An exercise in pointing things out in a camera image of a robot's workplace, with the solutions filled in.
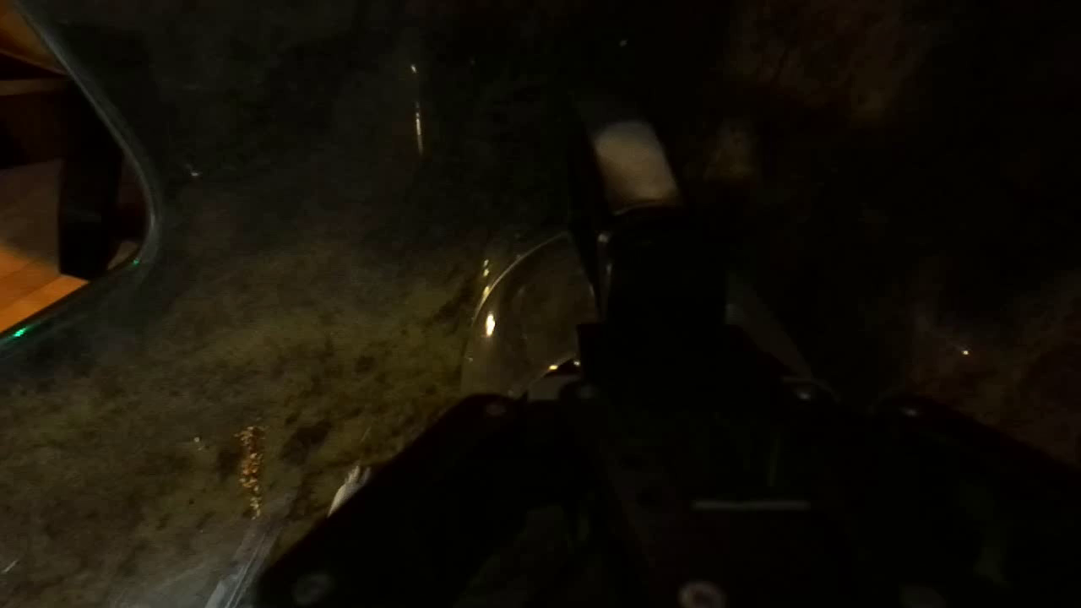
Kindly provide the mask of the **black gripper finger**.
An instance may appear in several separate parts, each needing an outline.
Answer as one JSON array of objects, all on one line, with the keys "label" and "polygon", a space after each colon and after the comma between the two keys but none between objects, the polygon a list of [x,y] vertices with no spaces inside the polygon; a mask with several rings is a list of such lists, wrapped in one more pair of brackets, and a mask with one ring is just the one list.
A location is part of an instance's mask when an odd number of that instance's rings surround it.
[{"label": "black gripper finger", "polygon": [[718,361],[733,347],[727,257],[691,210],[590,212],[576,255],[598,305],[576,330],[589,361]]}]

